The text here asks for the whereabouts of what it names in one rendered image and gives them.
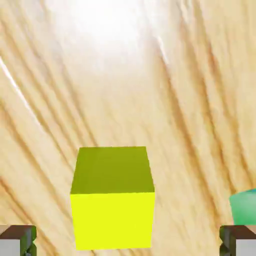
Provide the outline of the small green cube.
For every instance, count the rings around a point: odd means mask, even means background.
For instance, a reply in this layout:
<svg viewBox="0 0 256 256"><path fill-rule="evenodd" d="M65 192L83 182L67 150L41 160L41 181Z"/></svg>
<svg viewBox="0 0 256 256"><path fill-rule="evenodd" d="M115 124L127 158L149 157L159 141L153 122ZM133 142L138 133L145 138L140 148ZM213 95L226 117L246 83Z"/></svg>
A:
<svg viewBox="0 0 256 256"><path fill-rule="evenodd" d="M256 225L256 188L231 195L229 203L235 225Z"/></svg>

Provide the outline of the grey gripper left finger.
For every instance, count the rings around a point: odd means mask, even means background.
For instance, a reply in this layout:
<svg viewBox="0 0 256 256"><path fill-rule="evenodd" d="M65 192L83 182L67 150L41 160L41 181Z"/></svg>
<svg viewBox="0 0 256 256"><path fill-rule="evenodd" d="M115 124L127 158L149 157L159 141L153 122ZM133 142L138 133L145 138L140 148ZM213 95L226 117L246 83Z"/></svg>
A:
<svg viewBox="0 0 256 256"><path fill-rule="evenodd" d="M0 256L37 256L34 225L1 225Z"/></svg>

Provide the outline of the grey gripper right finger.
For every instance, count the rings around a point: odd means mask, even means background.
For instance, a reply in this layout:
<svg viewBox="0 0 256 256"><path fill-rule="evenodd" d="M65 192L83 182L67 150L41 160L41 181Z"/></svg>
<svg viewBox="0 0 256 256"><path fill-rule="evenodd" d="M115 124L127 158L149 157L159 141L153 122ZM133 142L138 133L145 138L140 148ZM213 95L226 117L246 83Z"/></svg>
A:
<svg viewBox="0 0 256 256"><path fill-rule="evenodd" d="M256 256L256 225L222 225L219 256Z"/></svg>

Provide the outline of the small yellow cube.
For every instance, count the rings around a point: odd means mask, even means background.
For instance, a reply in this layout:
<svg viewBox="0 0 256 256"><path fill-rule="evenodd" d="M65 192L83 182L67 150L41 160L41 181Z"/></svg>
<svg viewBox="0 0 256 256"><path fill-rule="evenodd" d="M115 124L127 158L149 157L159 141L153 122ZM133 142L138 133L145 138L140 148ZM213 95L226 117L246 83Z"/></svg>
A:
<svg viewBox="0 0 256 256"><path fill-rule="evenodd" d="M70 203L77 250L150 248L155 187L146 148L80 148Z"/></svg>

